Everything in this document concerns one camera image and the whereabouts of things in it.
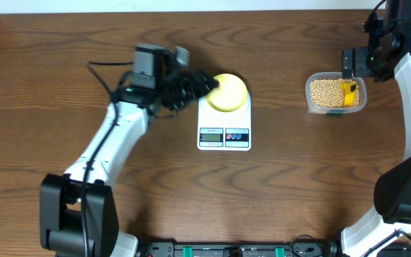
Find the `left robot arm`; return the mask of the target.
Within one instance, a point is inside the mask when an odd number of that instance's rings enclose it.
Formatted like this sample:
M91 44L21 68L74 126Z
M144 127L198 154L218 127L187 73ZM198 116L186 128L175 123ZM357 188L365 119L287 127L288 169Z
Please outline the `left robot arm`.
M112 89L87 63L109 96L106 116L86 150L64 174L40 186L40 244L56 256L139 256L138 239L119 228L113 186L126 159L161 109L176 116L218 88L202 70L188 69L182 47L139 44L131 69Z

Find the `yellow measuring scoop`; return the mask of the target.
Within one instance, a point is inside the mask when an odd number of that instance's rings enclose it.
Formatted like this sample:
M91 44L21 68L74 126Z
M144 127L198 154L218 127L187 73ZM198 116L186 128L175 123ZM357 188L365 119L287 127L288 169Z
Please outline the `yellow measuring scoop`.
M343 107L350 107L355 103L356 91L359 86L356 82L342 82L340 85L343 90Z

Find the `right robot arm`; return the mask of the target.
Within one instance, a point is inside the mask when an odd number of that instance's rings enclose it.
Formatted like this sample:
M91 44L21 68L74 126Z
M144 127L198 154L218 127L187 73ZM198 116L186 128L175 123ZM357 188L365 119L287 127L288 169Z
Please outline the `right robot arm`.
M383 5L383 18L371 11L363 24L368 45L343 50L342 77L396 80L405 121L404 157L377 180L372 208L341 230L337 256L376 256L399 237L411 237L411 0Z

